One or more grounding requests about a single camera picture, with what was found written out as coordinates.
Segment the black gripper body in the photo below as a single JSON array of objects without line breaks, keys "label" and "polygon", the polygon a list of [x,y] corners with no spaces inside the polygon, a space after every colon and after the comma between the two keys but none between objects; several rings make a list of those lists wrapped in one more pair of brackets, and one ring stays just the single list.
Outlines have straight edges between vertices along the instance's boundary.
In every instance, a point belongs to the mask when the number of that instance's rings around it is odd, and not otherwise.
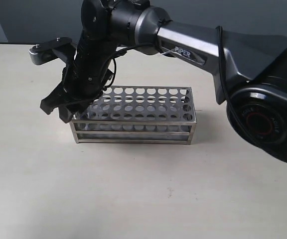
[{"label": "black gripper body", "polygon": [[76,99],[96,96],[101,90],[109,58],[115,51],[115,41],[106,37],[93,40],[89,34],[82,32],[76,56],[62,80],[66,92]]}]

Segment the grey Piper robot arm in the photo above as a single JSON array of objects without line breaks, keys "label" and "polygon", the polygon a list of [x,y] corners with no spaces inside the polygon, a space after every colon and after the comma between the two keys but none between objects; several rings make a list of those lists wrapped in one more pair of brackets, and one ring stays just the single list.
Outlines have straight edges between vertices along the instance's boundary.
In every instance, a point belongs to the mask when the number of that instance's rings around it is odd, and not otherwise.
[{"label": "grey Piper robot arm", "polygon": [[115,71],[109,65],[129,50],[162,54],[213,76],[216,101],[226,103],[235,132],[287,163],[287,37],[248,35],[173,21],[147,0],[85,0],[77,46],[54,39],[31,49],[41,65],[65,62],[61,82],[41,103],[70,122],[103,94]]}]

